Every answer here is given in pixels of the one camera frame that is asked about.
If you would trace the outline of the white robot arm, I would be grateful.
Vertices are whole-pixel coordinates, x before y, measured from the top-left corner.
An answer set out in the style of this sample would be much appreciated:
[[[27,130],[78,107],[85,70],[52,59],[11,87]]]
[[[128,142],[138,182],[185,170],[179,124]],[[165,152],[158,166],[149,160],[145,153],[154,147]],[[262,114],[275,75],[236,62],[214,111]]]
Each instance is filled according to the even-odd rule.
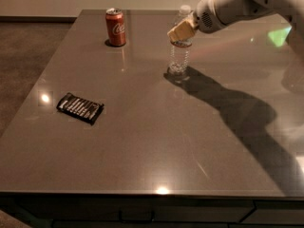
[[[292,27],[288,44],[303,58],[304,0],[201,0],[167,35],[171,42],[189,39],[199,30],[214,33],[239,21],[278,14]]]

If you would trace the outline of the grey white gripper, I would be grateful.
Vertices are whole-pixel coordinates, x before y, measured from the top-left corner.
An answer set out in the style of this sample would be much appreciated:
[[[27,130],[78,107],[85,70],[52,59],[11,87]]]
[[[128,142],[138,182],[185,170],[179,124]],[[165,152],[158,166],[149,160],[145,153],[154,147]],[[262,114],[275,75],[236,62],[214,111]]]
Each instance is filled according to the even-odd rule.
[[[168,32],[171,42],[190,39],[197,29],[203,33],[214,33],[231,24],[230,0],[201,0],[195,9],[195,17],[188,16]]]

